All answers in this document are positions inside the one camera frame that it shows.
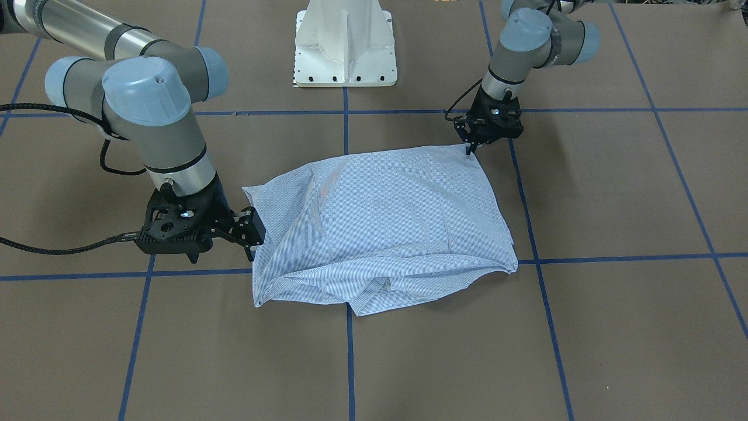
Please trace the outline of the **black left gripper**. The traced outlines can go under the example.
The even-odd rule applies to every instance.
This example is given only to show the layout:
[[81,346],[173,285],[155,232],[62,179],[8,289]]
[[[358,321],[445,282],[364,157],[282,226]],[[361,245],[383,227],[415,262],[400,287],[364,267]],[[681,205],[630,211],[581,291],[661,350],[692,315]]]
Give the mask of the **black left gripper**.
[[524,131],[521,114],[519,99],[512,94],[501,93],[495,99],[480,87],[466,117],[457,118],[453,125],[460,140],[466,143],[465,154],[470,156],[478,147],[518,138]]

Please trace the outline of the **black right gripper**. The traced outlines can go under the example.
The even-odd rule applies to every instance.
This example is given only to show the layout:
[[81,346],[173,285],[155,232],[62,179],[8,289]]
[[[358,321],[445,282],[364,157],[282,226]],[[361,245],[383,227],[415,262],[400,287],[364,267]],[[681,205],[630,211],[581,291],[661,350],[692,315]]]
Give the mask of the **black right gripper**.
[[248,206],[234,213],[217,175],[192,195],[177,195],[174,181],[162,183],[149,199],[134,242],[147,255],[187,255],[195,263],[213,248],[213,238],[241,246],[249,262],[255,261],[256,247],[265,240],[257,209]]

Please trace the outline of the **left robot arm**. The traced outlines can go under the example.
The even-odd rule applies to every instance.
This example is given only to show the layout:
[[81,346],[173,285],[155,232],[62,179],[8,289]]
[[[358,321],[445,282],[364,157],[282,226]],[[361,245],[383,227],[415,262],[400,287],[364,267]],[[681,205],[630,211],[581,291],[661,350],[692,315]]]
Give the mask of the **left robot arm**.
[[601,45],[598,27],[572,20],[569,14],[585,1],[502,1],[504,26],[486,73],[467,89],[476,89],[470,109],[452,122],[465,154],[500,139],[516,139],[524,131],[520,93],[533,69],[590,61]]

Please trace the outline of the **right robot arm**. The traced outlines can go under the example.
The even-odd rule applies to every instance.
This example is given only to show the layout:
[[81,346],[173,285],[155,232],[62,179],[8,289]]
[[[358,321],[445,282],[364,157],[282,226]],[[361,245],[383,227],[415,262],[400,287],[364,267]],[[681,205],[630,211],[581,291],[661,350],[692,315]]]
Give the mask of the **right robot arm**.
[[224,238],[253,261],[265,227],[253,207],[228,205],[194,103],[227,90],[224,59],[207,47],[182,47],[78,1],[3,1],[2,34],[31,34],[80,51],[60,58],[44,80],[49,104],[13,103],[3,111],[60,112],[99,129],[105,164],[110,141],[133,144],[155,189],[139,231],[70,250],[45,250],[7,238],[3,245],[41,255],[72,255],[133,241],[147,255],[196,262]]

